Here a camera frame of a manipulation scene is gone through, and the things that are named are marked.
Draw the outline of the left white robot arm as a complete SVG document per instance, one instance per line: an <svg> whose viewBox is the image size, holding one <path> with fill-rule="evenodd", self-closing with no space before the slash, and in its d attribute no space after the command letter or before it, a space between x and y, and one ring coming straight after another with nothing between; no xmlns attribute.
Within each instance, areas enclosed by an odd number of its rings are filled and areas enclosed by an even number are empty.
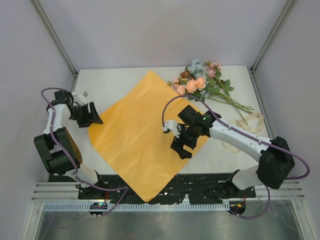
<svg viewBox="0 0 320 240"><path fill-rule="evenodd" d="M39 157L50 175L72 178L81 188L89 188L94 198L102 199L107 193L107 187L98 172L83 162L80 149L67 125L69 121L75 121L79 128L88 128L92 124L103 124L103 120L94 102L87 102L86 91L76 93L57 87L53 91L52 101L43 98L47 103L46 127L41 135L33 139Z"/></svg>

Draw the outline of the fake flower bouquet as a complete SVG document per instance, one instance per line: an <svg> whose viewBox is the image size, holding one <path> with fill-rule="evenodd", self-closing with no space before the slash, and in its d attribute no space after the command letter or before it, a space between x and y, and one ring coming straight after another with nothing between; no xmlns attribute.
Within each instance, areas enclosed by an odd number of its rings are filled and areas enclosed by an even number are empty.
<svg viewBox="0 0 320 240"><path fill-rule="evenodd" d="M231 92L234 87L229 79L222 79L222 67L217 62L206 61L202 63L199 59L193 59L190 65L173 80L169 80L170 86L178 95L192 95L203 102L211 100L232 106L238 114L252 114L253 108L243 105L232 99Z"/></svg>

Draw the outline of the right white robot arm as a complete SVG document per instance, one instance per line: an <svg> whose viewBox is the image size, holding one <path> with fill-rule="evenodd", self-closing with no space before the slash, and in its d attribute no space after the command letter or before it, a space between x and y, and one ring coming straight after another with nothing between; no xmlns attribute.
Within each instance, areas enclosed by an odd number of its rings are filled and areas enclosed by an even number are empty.
<svg viewBox="0 0 320 240"><path fill-rule="evenodd" d="M162 131L173 133L170 147L182 160L192 157L192 153L184 147L194 149L198 138L206 136L230 144L257 162L257 165L247 169L235 170L226 180L224 191L227 198L238 197L249 187L261 185L277 190L295 166L288 143L281 137L260 137L226 122L213 111L202 114L190 105L178 117L182 123L168 120L163 123Z"/></svg>

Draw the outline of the orange wrapping paper sheet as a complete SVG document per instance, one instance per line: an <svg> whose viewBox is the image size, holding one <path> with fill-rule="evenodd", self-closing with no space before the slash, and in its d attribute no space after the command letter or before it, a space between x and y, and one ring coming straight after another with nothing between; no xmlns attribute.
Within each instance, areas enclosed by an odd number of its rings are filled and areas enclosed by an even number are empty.
<svg viewBox="0 0 320 240"><path fill-rule="evenodd" d="M91 82L102 125L88 134L93 148L142 198L152 200L177 173L204 173L208 163L198 140L191 159L170 147L172 134L162 119L176 120L188 101L167 85L173 74L162 68L97 69Z"/></svg>

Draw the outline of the cream ribbon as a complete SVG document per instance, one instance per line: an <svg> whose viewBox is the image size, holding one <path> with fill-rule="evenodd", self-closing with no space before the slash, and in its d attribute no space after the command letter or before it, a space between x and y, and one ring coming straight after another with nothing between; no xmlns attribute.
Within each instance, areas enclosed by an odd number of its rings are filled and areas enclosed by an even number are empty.
<svg viewBox="0 0 320 240"><path fill-rule="evenodd" d="M264 125L264 116L260 112L253 112L250 115L246 116L244 119L231 119L230 122L235 124L241 129L244 129L250 133L258 134L262 131ZM234 154L241 153L242 151L231 144L221 141L222 146Z"/></svg>

